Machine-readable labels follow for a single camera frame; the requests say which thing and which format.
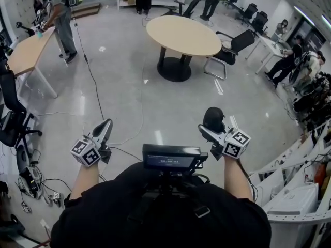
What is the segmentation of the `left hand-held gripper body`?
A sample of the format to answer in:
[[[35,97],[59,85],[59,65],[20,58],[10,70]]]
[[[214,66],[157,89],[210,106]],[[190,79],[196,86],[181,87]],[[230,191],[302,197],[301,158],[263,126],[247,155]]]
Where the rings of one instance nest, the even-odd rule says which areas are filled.
[[[85,167],[91,167],[99,161],[108,164],[112,154],[106,145],[107,138],[104,136],[84,135],[78,139],[70,150],[71,155]]]

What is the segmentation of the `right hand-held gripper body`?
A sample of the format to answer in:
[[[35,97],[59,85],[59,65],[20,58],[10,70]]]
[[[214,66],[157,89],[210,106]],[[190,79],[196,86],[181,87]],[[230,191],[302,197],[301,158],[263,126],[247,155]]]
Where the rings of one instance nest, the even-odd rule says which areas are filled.
[[[246,151],[251,137],[242,130],[236,130],[236,133],[231,138],[226,138],[223,144],[214,143],[211,148],[212,155],[219,160],[221,156],[228,156],[238,160]]]

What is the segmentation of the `dark zippered hard case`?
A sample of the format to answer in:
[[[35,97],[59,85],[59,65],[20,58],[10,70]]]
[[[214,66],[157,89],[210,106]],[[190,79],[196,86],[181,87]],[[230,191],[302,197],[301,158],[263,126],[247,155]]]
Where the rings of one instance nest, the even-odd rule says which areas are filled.
[[[202,125],[217,134],[225,133],[224,118],[225,116],[220,108],[210,107],[204,115]]]

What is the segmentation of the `person's left forearm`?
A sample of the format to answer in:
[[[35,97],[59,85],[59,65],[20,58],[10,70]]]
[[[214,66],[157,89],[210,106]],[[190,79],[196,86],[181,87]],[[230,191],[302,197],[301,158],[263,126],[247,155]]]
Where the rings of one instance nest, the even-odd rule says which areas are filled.
[[[98,163],[87,167],[81,165],[74,186],[72,188],[69,199],[77,199],[82,196],[82,193],[89,190],[99,183],[99,167]]]

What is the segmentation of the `person's right forearm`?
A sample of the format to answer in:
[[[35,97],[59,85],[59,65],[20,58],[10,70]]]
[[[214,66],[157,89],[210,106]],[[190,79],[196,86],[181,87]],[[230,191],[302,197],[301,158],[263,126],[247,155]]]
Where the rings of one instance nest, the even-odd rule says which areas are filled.
[[[251,186],[239,159],[224,156],[224,188],[236,198],[253,201]]]

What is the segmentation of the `black chest-mounted monitor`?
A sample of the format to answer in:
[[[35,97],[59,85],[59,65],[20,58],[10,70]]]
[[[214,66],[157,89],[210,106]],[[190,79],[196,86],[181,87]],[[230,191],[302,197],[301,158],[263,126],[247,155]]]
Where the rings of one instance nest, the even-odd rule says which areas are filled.
[[[208,153],[200,147],[153,144],[143,144],[142,155],[145,169],[170,172],[193,171],[208,158]]]

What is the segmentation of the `black chest harness rig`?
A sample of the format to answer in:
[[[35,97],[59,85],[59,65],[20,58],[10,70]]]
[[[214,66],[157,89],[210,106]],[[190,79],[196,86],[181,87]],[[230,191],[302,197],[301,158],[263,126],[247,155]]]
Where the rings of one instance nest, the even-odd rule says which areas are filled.
[[[210,179],[193,171],[160,172],[157,178],[148,182],[142,197],[156,199],[158,197],[187,198],[196,195],[195,189],[203,184],[210,184]]]

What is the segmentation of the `white storage rack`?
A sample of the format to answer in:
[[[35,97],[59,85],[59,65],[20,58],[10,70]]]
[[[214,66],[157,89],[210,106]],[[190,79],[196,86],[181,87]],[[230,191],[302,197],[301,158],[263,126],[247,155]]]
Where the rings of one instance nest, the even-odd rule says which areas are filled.
[[[331,248],[331,119],[250,175],[270,248]]]

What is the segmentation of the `black mesh cantilever chair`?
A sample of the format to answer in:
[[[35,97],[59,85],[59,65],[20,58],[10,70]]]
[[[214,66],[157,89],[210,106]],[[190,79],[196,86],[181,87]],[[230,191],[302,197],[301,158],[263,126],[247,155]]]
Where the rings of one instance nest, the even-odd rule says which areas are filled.
[[[211,75],[217,79],[225,81],[227,79],[227,65],[232,66],[235,64],[236,56],[238,56],[240,51],[254,44],[255,36],[254,36],[254,32],[250,29],[244,31],[243,33],[241,33],[236,37],[231,37],[230,35],[227,35],[220,31],[216,31],[216,35],[224,35],[230,38],[231,39],[230,47],[227,48],[222,46],[221,50],[217,54],[207,59],[203,69],[205,74]],[[207,71],[207,65],[211,60],[216,61],[217,63],[223,65],[224,77],[221,77],[219,75]]]

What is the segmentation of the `pile of black equipment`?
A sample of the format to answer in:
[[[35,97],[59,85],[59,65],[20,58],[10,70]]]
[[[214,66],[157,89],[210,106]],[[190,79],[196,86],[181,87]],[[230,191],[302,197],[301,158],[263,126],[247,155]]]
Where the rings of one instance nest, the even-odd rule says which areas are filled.
[[[293,110],[308,131],[331,118],[331,74],[319,72],[299,93]]]

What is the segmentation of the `white desk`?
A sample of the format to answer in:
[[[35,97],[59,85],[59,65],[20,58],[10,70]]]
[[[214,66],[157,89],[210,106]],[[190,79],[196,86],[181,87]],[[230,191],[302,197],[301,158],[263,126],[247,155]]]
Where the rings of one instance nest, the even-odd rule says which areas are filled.
[[[253,56],[255,53],[257,53],[257,48],[259,46],[264,47],[265,53],[262,55],[262,58],[260,60],[260,66],[256,70],[255,74],[259,74],[260,71],[263,68],[266,68],[267,64],[275,57],[278,60],[283,59],[284,55],[282,54],[282,49],[280,46],[278,46],[275,42],[271,41],[268,38],[265,37],[259,37],[257,40],[256,45],[254,48],[249,52],[249,54],[245,57],[245,60],[248,60],[251,56]]]

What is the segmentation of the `person's black shirt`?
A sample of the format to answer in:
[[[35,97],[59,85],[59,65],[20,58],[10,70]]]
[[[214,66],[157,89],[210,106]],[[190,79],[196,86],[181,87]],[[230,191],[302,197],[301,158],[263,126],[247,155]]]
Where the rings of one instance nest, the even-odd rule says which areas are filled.
[[[78,198],[67,197],[51,231],[51,248],[269,248],[264,210],[225,189],[196,186],[185,199],[160,197],[140,211],[158,173],[135,163]]]

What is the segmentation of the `rectangular wooden desk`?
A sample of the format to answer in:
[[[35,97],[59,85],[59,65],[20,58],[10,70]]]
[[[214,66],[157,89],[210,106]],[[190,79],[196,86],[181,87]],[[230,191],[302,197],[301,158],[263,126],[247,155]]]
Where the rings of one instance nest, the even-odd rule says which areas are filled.
[[[50,27],[46,32],[40,35],[33,35],[17,44],[12,55],[8,59],[8,65],[13,71],[15,78],[20,80],[18,94],[21,94],[22,87],[26,83],[31,73],[35,72],[46,86],[53,98],[57,98],[57,93],[49,84],[38,64],[42,53],[51,38],[55,38],[61,54],[65,57],[65,50],[60,40],[59,34],[54,27]]]

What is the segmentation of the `round beige table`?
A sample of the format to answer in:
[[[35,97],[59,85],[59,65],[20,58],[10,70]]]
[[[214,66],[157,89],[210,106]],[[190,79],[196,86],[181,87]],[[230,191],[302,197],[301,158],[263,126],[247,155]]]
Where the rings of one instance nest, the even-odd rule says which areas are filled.
[[[156,17],[147,23],[146,31],[161,46],[157,71],[170,82],[180,83],[191,77],[193,57],[212,57],[222,49],[215,32],[185,17]]]

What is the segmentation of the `wooden platform step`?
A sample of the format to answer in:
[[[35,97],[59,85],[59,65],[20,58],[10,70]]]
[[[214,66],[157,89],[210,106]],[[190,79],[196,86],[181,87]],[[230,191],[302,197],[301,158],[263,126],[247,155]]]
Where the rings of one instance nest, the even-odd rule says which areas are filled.
[[[99,13],[101,9],[101,3],[95,2],[95,3],[85,3],[80,4],[77,6],[74,6],[71,8],[72,16],[71,19],[79,19],[91,15],[96,15]]]

